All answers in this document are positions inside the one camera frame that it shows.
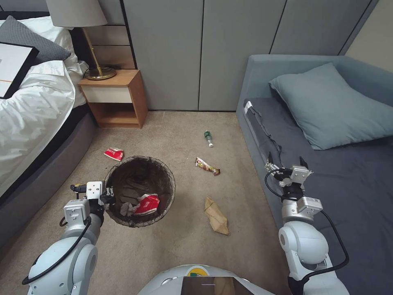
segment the lamp shade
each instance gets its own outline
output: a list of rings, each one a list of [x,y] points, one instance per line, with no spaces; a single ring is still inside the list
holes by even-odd
[[[46,0],[56,27],[93,27],[107,21],[98,0]]]

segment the gray pillow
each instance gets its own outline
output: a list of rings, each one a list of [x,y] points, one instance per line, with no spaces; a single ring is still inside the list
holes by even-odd
[[[269,84],[314,150],[393,135],[393,107],[352,89],[332,63]]]
[[[32,32],[12,16],[7,17],[0,27],[0,42],[34,46],[39,51],[34,64],[52,60],[65,60],[71,55],[68,50]]]

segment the lamp stand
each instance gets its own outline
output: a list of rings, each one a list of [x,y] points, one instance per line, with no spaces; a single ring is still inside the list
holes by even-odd
[[[97,57],[95,56],[94,53],[94,48],[93,45],[91,44],[89,35],[87,34],[86,29],[83,27],[82,28],[83,34],[85,35],[86,41],[89,45],[91,56],[94,60],[95,63],[95,69],[88,69],[86,71],[85,77],[89,80],[105,80],[109,79],[113,76],[116,75],[116,71],[112,68],[101,68],[101,66],[98,64]]]

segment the bed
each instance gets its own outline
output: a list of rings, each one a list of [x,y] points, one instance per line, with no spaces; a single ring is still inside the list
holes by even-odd
[[[291,166],[302,156],[315,173],[308,196],[321,199],[339,231],[350,263],[336,271],[350,294],[390,294],[393,264],[393,137],[313,150],[283,100],[269,88],[279,75],[303,73],[332,62],[357,91],[393,106],[393,74],[349,57],[255,55],[248,61],[237,117],[278,228],[282,204],[264,184],[269,152],[275,164]],[[277,182],[269,183],[277,193]],[[344,256],[323,216],[314,226],[326,237],[333,264]]]
[[[96,128],[77,85],[91,63],[81,30],[53,27],[48,12],[0,12],[0,26],[8,15],[71,55],[32,66],[19,90],[0,101],[0,247],[66,180]]]

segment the red snack wrapper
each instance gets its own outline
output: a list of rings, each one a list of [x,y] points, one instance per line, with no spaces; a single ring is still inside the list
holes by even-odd
[[[196,157],[196,159],[195,159],[195,166],[200,167],[203,170],[213,172],[214,176],[217,176],[218,174],[221,173],[219,168],[215,168],[215,167],[207,164],[204,160],[202,160],[201,158],[198,158],[198,157]]]
[[[113,160],[121,161],[124,156],[124,151],[116,147],[110,147],[104,152],[104,155]]]
[[[139,207],[135,210],[134,215],[147,215],[157,211],[160,200],[157,194],[144,194],[139,199]]]

